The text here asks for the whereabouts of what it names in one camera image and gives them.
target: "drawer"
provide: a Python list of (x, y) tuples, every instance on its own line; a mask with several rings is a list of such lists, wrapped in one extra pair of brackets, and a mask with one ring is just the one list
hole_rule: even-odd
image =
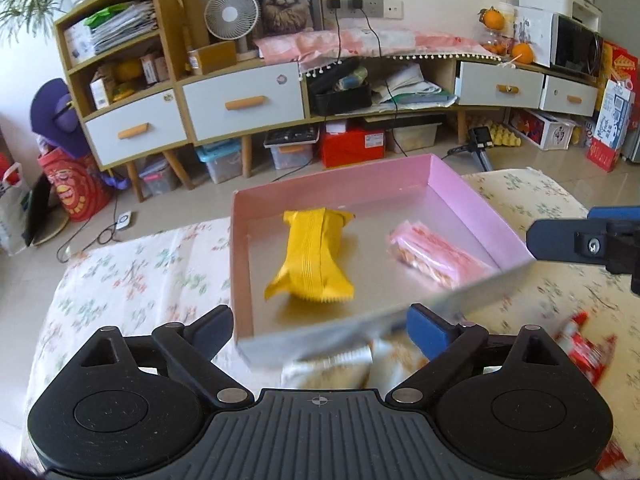
[(540, 109), (547, 112), (591, 117), (598, 89), (554, 76), (546, 76)]
[[(144, 124), (148, 126), (138, 132), (130, 132), (133, 136), (119, 138), (122, 132)], [(116, 108), (88, 121), (86, 128), (102, 166), (152, 150), (159, 151), (187, 138), (173, 90)]]
[(205, 79), (184, 94), (198, 140), (305, 118), (297, 63)]
[(460, 63), (458, 104), (538, 108), (545, 76), (539, 72), (484, 63)]

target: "desk fan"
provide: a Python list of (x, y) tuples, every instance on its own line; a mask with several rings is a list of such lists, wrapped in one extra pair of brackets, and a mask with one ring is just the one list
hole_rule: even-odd
[(204, 19), (209, 32), (220, 40), (238, 40), (238, 59), (257, 57), (257, 50), (249, 51), (246, 36), (260, 18), (257, 0), (209, 0)]

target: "yellow snack package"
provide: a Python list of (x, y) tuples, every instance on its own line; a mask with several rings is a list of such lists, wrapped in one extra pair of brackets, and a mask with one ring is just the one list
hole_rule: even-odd
[(353, 285), (335, 263), (342, 228), (354, 215), (329, 209), (287, 211), (289, 224), (287, 257), (273, 281), (264, 290), (268, 300), (281, 292), (309, 301), (353, 299)]

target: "shopping bag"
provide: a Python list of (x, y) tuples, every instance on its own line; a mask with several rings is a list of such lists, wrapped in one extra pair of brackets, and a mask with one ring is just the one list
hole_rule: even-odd
[[(17, 184), (9, 184), (12, 174), (17, 173)], [(22, 234), (27, 220), (29, 187), (22, 177), (22, 165), (16, 162), (4, 172), (0, 183), (0, 246), (14, 256), (26, 248)]]

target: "wall socket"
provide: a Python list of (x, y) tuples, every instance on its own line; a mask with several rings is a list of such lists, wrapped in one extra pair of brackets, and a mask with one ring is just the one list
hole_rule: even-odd
[(323, 0), (324, 16), (332, 18), (334, 13), (339, 18), (364, 18), (362, 10), (368, 18), (404, 19), (402, 0), (362, 0), (362, 10), (350, 9), (352, 0), (340, 0), (340, 9), (329, 10), (327, 0)]
[(404, 5), (402, 0), (384, 0), (383, 18), (390, 20), (404, 20)]

